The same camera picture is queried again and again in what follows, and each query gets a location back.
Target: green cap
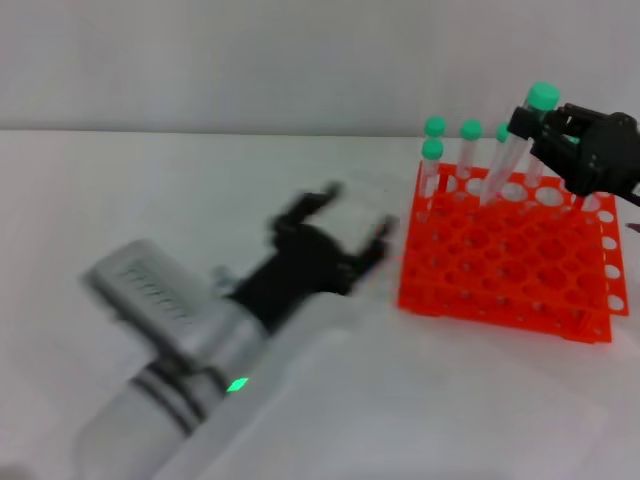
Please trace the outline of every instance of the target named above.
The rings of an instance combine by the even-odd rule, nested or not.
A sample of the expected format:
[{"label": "green cap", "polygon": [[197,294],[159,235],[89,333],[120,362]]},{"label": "green cap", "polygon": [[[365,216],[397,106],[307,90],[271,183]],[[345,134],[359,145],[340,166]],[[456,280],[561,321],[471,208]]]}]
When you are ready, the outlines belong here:
[{"label": "green cap", "polygon": [[443,117],[431,117],[424,125],[424,134],[430,137],[441,137],[447,129],[447,121]]},{"label": "green cap", "polygon": [[507,130],[508,126],[509,124],[507,122],[504,122],[498,125],[498,130],[496,130],[496,139],[500,143],[506,142],[507,138],[509,137],[509,130]]},{"label": "green cap", "polygon": [[560,90],[546,82],[536,82],[529,90],[527,104],[536,110],[549,112],[556,108],[560,101]]},{"label": "green cap", "polygon": [[422,156],[427,160],[440,160],[444,153],[444,145],[437,138],[429,138],[422,144]]},{"label": "green cap", "polygon": [[467,120],[460,129],[460,136],[465,140],[479,139],[482,136],[482,124],[475,118]]}]

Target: test tube rack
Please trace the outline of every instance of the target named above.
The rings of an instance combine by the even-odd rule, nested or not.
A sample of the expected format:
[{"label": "test tube rack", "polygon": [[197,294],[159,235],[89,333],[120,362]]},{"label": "test tube rack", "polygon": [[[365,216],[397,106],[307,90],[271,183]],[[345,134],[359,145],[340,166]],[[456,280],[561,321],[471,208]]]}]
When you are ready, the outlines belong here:
[{"label": "test tube rack", "polygon": [[474,167],[460,179],[455,165],[441,164],[447,191],[431,198],[421,196],[421,173],[422,164],[401,309],[611,342],[610,316],[629,314],[613,196],[597,194],[586,212],[572,206],[559,178],[542,177],[537,188],[528,188],[524,175],[513,173],[499,198],[480,207],[486,169]]}]

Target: white wall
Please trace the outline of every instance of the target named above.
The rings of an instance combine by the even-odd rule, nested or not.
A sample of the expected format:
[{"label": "white wall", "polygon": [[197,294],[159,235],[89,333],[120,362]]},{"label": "white wall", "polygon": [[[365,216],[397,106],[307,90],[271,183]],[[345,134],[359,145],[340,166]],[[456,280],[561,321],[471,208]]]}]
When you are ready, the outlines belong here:
[{"label": "white wall", "polygon": [[637,114],[638,25],[634,0],[0,0],[0,128],[411,135],[537,79]]}]

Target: green indicator light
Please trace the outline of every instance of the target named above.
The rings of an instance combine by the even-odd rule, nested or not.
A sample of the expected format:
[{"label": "green indicator light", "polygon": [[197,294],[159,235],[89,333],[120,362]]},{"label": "green indicator light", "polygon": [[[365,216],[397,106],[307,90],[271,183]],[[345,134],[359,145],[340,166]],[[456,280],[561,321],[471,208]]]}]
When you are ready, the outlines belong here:
[{"label": "green indicator light", "polygon": [[237,392],[238,390],[240,390],[242,387],[244,387],[247,382],[249,381],[248,378],[238,378],[237,380],[234,380],[233,383],[231,385],[229,385],[229,388],[227,388],[227,393],[229,392]]}]

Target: white table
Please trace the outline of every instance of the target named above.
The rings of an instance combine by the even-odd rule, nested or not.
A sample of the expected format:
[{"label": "white table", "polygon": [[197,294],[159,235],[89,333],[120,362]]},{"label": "white table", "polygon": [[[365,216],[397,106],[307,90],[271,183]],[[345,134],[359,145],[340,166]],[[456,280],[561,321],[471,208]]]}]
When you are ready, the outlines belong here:
[{"label": "white table", "polygon": [[[447,142],[449,158],[457,147]],[[493,148],[491,140],[480,142],[480,163]],[[203,277],[219,264],[242,275],[267,252],[265,221],[295,192],[330,179],[344,181],[347,195],[319,223],[355,248],[380,214],[406,217],[417,151],[418,141],[406,138],[0,133],[0,465],[29,465],[37,478],[70,478],[73,436],[145,361],[138,341],[81,288],[78,277],[93,262],[147,237]],[[625,202],[618,213],[622,222],[640,218]],[[401,227],[397,254],[403,235]],[[496,351],[491,361],[509,371],[505,378],[517,378],[518,369],[536,372],[524,381],[553,384],[584,407],[589,438],[576,431],[583,437],[575,438],[582,442],[574,452],[579,460],[570,469],[549,470],[564,472],[562,478],[597,479],[607,472],[635,478],[640,471],[637,235],[622,229],[632,316],[615,320],[613,345],[454,320],[425,319],[422,330],[412,331],[429,341],[443,336],[454,350],[480,343],[485,353],[471,364],[482,365],[482,355]],[[371,300],[369,308],[382,311],[377,305],[393,303],[394,270],[397,262],[358,294]],[[471,396],[469,385],[460,388]],[[533,471],[514,478],[539,477]]]}]

